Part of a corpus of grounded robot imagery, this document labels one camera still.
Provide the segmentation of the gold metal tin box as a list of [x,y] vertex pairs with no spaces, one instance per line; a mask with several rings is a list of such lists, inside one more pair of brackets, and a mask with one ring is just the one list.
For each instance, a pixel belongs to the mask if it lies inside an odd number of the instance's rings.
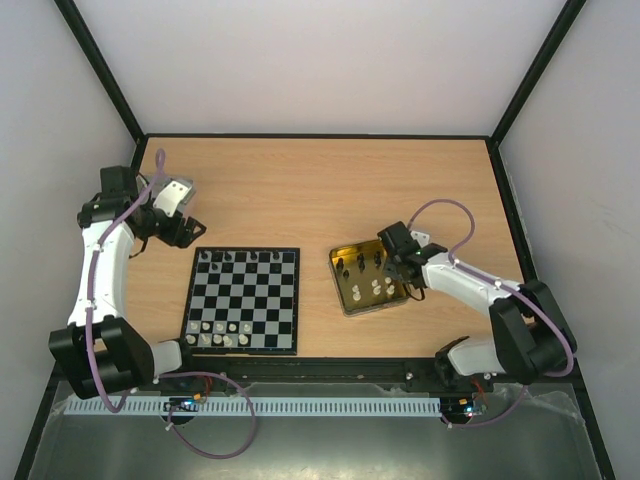
[[[376,252],[380,252],[382,256],[382,265],[379,268],[375,266],[373,261]],[[359,271],[357,263],[357,256],[360,253],[364,254],[364,263],[366,264],[366,268],[362,273]],[[345,316],[351,317],[370,313],[401,305],[408,300],[408,295],[404,291],[402,284],[389,277],[383,270],[385,251],[379,239],[333,248],[329,251],[328,258],[338,299]],[[343,270],[336,269],[336,263],[339,258],[344,259]],[[346,269],[350,270],[348,279],[342,277],[342,273]],[[373,294],[371,287],[373,280],[377,280],[381,287],[381,293],[378,296]],[[391,284],[395,286],[395,292],[393,295],[387,295],[386,288]],[[354,294],[352,287],[354,285],[358,285],[360,288],[361,300],[358,302],[352,298]]]

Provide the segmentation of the black silver chess board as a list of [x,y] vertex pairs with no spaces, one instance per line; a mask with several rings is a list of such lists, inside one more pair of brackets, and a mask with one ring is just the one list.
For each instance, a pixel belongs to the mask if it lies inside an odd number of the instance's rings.
[[[280,253],[274,263],[271,255]],[[199,260],[201,252],[209,253],[209,261]],[[221,252],[220,262],[212,254]],[[232,262],[224,261],[230,252]],[[252,262],[249,254],[256,252],[256,273],[248,273]],[[298,344],[298,310],[301,252],[294,247],[198,247],[195,250],[191,278],[187,290],[182,340],[194,354],[295,355]],[[211,272],[211,264],[220,265]],[[194,335],[194,345],[185,337]],[[211,343],[203,345],[201,335],[209,334]],[[212,337],[228,335],[231,348],[214,345]],[[245,334],[249,343],[242,346],[238,336]]]

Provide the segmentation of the silver metal tin lid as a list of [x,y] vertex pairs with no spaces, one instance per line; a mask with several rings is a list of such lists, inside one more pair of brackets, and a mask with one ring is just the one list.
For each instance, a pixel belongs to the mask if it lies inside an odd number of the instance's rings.
[[151,203],[154,209],[172,217],[188,209],[195,194],[196,188],[191,179],[161,173],[151,191],[142,198],[143,202]]

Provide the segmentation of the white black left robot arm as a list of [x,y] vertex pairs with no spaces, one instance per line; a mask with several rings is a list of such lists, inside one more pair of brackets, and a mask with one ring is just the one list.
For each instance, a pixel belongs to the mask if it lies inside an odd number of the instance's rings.
[[76,302],[66,327],[51,332],[48,342],[83,400],[129,391],[183,366],[183,341],[150,344],[128,322],[128,263],[137,241],[156,238],[185,249],[206,231],[188,213],[196,194],[190,179],[115,166],[101,169],[100,182],[77,215],[84,255]]

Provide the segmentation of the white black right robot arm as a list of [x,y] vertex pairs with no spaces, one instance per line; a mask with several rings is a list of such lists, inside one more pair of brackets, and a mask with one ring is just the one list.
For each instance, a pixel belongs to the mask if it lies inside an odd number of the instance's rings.
[[458,391],[475,375],[507,375],[529,385],[572,372],[577,342],[548,285],[491,276],[402,222],[378,238],[392,278],[422,298],[428,290],[447,294],[490,321],[489,337],[463,336],[437,351],[436,379],[443,389]]

